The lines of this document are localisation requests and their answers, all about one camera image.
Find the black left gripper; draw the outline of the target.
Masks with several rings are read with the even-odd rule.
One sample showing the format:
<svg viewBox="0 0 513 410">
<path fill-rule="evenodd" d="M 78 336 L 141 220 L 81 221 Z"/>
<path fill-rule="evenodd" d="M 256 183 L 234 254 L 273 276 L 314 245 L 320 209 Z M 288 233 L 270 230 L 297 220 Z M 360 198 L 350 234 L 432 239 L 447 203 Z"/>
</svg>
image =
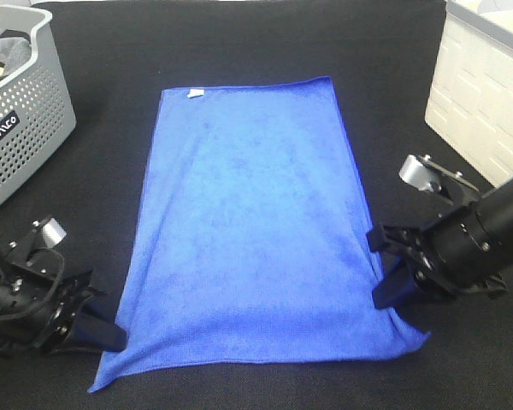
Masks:
<svg viewBox="0 0 513 410">
<path fill-rule="evenodd" d="M 0 249 L 0 354 L 121 352 L 127 333 L 115 324 L 92 271 L 67 274 L 55 249 L 32 269 Z"/>
</svg>

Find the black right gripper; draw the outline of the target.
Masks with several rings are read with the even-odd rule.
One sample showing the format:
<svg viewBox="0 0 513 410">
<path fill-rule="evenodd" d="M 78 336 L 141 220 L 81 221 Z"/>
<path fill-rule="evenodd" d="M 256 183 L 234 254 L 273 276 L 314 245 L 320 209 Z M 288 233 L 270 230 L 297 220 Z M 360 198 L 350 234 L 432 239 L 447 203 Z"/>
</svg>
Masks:
<svg viewBox="0 0 513 410">
<path fill-rule="evenodd" d="M 414 302 L 507 293 L 507 224 L 485 213 L 452 213 L 424 228 L 381 223 L 366 233 L 371 252 L 398 257 L 372 290 L 377 310 Z"/>
</svg>

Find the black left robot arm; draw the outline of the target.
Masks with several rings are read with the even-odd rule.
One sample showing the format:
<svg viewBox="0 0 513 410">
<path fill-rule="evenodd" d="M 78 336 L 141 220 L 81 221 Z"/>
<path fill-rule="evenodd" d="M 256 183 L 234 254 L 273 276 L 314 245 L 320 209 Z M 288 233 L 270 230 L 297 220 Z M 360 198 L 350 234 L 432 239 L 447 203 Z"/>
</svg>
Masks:
<svg viewBox="0 0 513 410">
<path fill-rule="evenodd" d="M 67 236 L 53 217 L 0 247 L 0 357 L 21 352 L 121 352 L 127 333 L 97 302 L 93 272 L 72 273 L 57 245 Z"/>
</svg>

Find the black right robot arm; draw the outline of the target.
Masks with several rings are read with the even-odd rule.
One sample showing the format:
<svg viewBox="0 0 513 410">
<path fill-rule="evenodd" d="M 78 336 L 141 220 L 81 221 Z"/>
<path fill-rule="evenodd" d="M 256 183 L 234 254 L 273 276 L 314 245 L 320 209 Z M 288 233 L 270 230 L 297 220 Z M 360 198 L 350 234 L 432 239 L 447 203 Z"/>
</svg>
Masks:
<svg viewBox="0 0 513 410">
<path fill-rule="evenodd" d="M 513 266 L 513 179 L 484 196 L 457 194 L 458 207 L 423 227 L 378 224 L 368 232 L 371 251 L 398 258 L 372 291 L 376 308 L 506 293 L 501 273 Z"/>
</svg>

